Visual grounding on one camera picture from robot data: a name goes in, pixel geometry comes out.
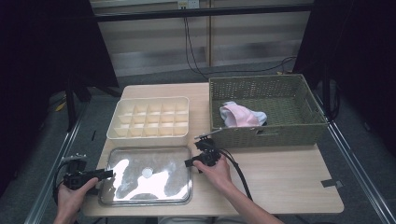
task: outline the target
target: person's left hand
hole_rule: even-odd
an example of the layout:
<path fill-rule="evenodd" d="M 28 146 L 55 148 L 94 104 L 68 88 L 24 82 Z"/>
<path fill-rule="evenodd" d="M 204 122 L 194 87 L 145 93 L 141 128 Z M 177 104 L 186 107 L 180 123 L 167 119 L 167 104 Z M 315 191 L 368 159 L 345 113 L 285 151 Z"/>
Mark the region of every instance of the person's left hand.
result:
<path fill-rule="evenodd" d="M 78 210 L 84 201 L 87 191 L 93 188 L 98 182 L 98 178 L 92 178 L 80 189 L 72 190 L 64 184 L 58 189 L 58 214 L 54 220 L 54 224 L 74 223 L 78 216 Z"/>

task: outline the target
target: black cord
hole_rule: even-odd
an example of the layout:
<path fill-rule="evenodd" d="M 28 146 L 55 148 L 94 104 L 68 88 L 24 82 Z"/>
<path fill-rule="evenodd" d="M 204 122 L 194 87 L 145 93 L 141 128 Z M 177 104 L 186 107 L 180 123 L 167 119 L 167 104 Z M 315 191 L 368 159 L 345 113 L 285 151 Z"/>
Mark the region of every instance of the black cord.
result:
<path fill-rule="evenodd" d="M 324 65 L 324 69 L 325 69 L 325 73 L 329 72 L 329 68 L 327 66 L 327 64 Z M 341 95 L 340 95 L 340 88 L 337 84 L 335 84 L 335 89 L 334 89 L 334 97 L 333 97 L 333 101 L 332 101 L 332 108 L 330 107 L 330 111 L 325 111 L 326 113 L 328 112 L 329 114 L 327 114 L 327 117 L 329 118 L 329 121 L 335 120 L 339 114 L 340 111 L 340 107 L 341 107 Z"/>
<path fill-rule="evenodd" d="M 333 48 L 332 53 L 330 53 L 331 55 L 328 58 L 329 62 L 332 61 L 332 59 L 335 57 L 336 51 L 337 51 L 337 49 L 338 49 L 338 47 L 340 45 L 341 38 L 342 38 L 343 33 L 344 33 L 345 29 L 346 29 L 347 21 L 348 21 L 350 15 L 352 13 L 352 9 L 353 9 L 354 5 L 355 5 L 355 0 L 352 0 L 350 2 L 350 6 L 349 6 L 348 12 L 346 14 L 346 18 L 343 21 L 340 35 L 338 36 L 338 38 L 337 38 L 337 40 L 335 42 L 335 47 Z M 325 62 L 325 65 L 324 65 L 325 66 L 325 73 L 328 72 L 328 67 L 326 65 L 327 64 Z M 340 89 L 339 89 L 338 85 L 336 85 L 334 98 L 333 98 L 333 107 L 332 107 L 332 110 L 330 111 L 330 115 L 328 115 L 330 120 L 334 120 L 334 119 L 337 118 L 338 113 L 340 111 L 340 105 L 341 105 Z"/>
<path fill-rule="evenodd" d="M 251 201 L 253 201 L 253 198 L 251 197 L 251 194 L 250 194 L 250 190 L 248 189 L 248 183 L 247 183 L 247 181 L 245 179 L 244 174 L 242 173 L 241 168 L 239 168 L 239 164 L 233 159 L 233 156 L 231 156 L 231 153 L 229 151 L 225 150 L 227 152 L 226 153 L 223 150 L 225 150 L 225 149 L 222 148 L 222 149 L 219 150 L 219 152 L 221 154 L 223 154 L 233 164 L 233 167 L 235 167 L 235 170 L 239 174 L 239 177 L 241 178 L 242 184 L 244 185 L 244 189 L 245 189 L 245 192 L 247 193 L 247 197 Z"/>
<path fill-rule="evenodd" d="M 57 169 L 57 171 L 55 172 L 55 175 L 54 175 L 54 177 L 53 177 L 53 180 L 52 180 L 52 198 L 53 198 L 53 200 L 55 201 L 55 204 L 56 205 L 58 205 L 58 188 L 59 188 L 59 186 L 62 184 L 62 182 L 63 181 L 61 181 L 61 183 L 59 183 L 59 184 L 57 184 L 57 181 L 58 181 L 58 174 L 59 174 L 59 172 L 61 171 L 61 169 L 64 167 L 64 166 L 66 166 L 66 165 L 68 165 L 69 164 L 69 162 L 67 161 L 67 162 L 63 162 L 59 167 L 58 167 L 58 169 Z"/>
<path fill-rule="evenodd" d="M 199 69 L 199 67 L 197 65 L 197 62 L 195 61 L 195 56 L 194 56 L 194 53 L 193 53 L 193 50 L 192 50 L 192 43 L 191 43 L 191 38 L 190 38 L 190 26 L 189 26 L 189 22 L 188 22 L 187 18 L 184 18 L 184 29 L 185 29 L 184 33 L 185 33 L 185 39 L 186 39 L 186 50 L 185 51 L 186 51 L 187 64 L 189 65 L 189 68 L 190 68 L 190 70 L 192 72 L 203 76 L 206 80 L 209 79 L 207 76 L 214 75 L 214 74 L 223 74 L 223 73 L 258 73 L 258 72 L 270 71 L 270 70 L 276 69 L 276 68 L 278 68 L 280 66 L 282 66 L 282 73 L 284 73 L 284 64 L 288 63 L 288 62 L 292 61 L 292 59 L 296 58 L 294 56 L 293 57 L 287 57 L 287 58 L 283 59 L 282 62 L 280 64 L 276 65 L 276 66 L 265 68 L 265 69 L 260 69 L 260 70 L 245 70 L 245 71 L 232 70 L 232 71 L 218 71 L 218 72 L 203 73 Z M 194 68 L 192 68 L 192 66 L 190 64 L 189 54 L 188 54 L 188 42 L 190 43 L 191 56 L 192 56 L 192 59 L 194 61 L 196 70 L 194 70 Z"/>

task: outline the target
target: tray compartment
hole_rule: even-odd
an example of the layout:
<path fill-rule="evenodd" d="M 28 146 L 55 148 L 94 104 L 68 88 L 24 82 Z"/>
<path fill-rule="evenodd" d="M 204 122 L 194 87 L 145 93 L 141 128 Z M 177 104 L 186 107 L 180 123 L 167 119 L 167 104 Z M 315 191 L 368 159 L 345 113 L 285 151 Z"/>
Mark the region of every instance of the tray compartment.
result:
<path fill-rule="evenodd" d="M 123 99 L 117 104 L 107 137 L 118 147 L 186 146 L 189 99 Z"/>

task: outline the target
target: metal tray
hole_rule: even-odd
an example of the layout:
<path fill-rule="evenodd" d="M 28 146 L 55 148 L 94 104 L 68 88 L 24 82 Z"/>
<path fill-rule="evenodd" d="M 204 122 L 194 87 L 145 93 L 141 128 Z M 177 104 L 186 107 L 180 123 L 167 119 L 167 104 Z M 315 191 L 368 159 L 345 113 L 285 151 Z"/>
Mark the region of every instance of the metal tray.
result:
<path fill-rule="evenodd" d="M 184 204 L 191 197 L 191 157 L 187 147 L 119 147 L 111 151 L 107 170 L 114 176 L 104 180 L 103 204 Z"/>

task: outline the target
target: table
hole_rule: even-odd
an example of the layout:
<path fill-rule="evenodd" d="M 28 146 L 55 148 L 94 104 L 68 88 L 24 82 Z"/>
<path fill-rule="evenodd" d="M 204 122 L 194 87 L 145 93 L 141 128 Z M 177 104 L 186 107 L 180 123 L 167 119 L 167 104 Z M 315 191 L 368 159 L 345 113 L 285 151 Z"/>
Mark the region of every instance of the table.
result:
<path fill-rule="evenodd" d="M 193 139 L 209 128 L 208 83 L 128 86 L 121 99 L 186 96 L 190 99 L 188 147 L 197 150 Z M 97 169 L 105 168 L 109 152 L 115 148 L 106 140 Z M 230 149 L 245 175 L 256 204 L 272 214 L 336 214 L 344 204 L 335 186 L 324 188 L 321 181 L 331 175 L 317 145 L 298 147 L 253 147 Z M 232 167 L 232 179 L 243 192 L 239 175 Z M 206 180 L 192 170 L 192 197 L 184 205 L 117 206 L 99 203 L 97 196 L 87 196 L 82 211 L 87 217 L 156 217 L 156 216 L 232 216 L 237 215 Z"/>

